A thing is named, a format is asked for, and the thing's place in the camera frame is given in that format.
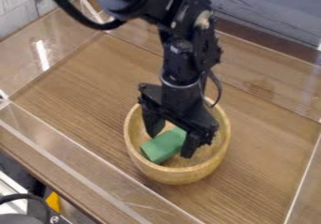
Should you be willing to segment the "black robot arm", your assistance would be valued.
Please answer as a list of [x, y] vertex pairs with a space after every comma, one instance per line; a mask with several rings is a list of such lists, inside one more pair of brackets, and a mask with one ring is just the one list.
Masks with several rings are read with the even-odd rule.
[[165, 123], [187, 133], [180, 156], [211, 143], [219, 124], [204, 99], [211, 68], [220, 63], [221, 48], [215, 36], [209, 0], [96, 0], [117, 20], [141, 19], [157, 27], [163, 47], [160, 83], [139, 85], [139, 104], [145, 131], [156, 136]]

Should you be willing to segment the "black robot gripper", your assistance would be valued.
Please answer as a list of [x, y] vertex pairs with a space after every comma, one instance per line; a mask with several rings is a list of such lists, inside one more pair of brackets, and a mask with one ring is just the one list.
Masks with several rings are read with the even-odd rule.
[[163, 130], [165, 121], [172, 122], [187, 133], [180, 148], [180, 157], [191, 158], [196, 149], [208, 143], [219, 128], [217, 121], [209, 114], [209, 103], [204, 100], [207, 75], [201, 75], [188, 85], [161, 82], [155, 85], [139, 84], [145, 131], [153, 138]]

